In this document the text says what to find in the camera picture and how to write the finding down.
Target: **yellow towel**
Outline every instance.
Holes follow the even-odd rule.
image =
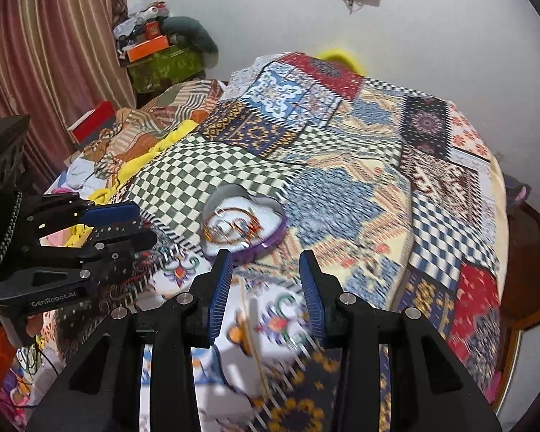
[[[167,137],[157,142],[153,147],[148,150],[148,153],[138,156],[137,158],[128,161],[118,171],[116,184],[112,188],[101,188],[92,193],[88,199],[95,202],[96,205],[106,204],[110,201],[110,198],[128,181],[132,176],[137,173],[148,162],[154,159],[162,151],[172,146],[177,141],[180,141],[194,128],[198,126],[198,123],[192,120],[184,120],[180,123],[180,126],[170,132]],[[85,226],[84,224],[78,224],[70,228],[70,238],[64,244],[65,247],[82,246],[82,243],[87,239],[92,228]]]

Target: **metal screw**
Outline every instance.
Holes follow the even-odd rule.
[[[356,302],[356,296],[351,293],[340,294],[340,302],[345,303],[346,305],[352,305]]]
[[[123,319],[128,314],[128,309],[125,307],[116,307],[112,311],[112,318],[115,320]]]
[[[408,307],[404,313],[411,320],[418,320],[422,316],[422,312],[416,307]]]
[[[176,302],[180,305],[186,305],[194,300],[194,296],[191,293],[182,293],[176,297]]]

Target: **green box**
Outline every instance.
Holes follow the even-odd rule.
[[[155,51],[137,62],[127,65],[132,87],[137,93],[157,91],[164,85],[180,83],[204,69],[200,53],[190,47],[172,45]]]

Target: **purple heart-shaped box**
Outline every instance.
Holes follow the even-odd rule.
[[[204,203],[202,216],[200,216],[200,242],[202,244],[204,256],[210,261],[216,259],[216,254],[209,255],[206,253],[204,223],[212,214],[214,214],[214,211],[218,208],[220,203],[232,196],[241,196],[258,206],[270,208],[280,216],[278,227],[268,238],[251,247],[231,252],[234,266],[239,266],[268,255],[280,244],[280,242],[282,242],[284,235],[286,234],[286,216],[284,214],[284,208],[274,198],[265,195],[252,196],[243,186],[238,184],[225,184],[219,186],[216,191],[208,197],[206,203]]]

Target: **wooden floor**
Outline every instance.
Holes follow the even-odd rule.
[[[508,225],[508,272],[500,308],[500,370],[505,360],[509,327],[513,322],[540,310],[540,228],[522,210],[508,217]]]

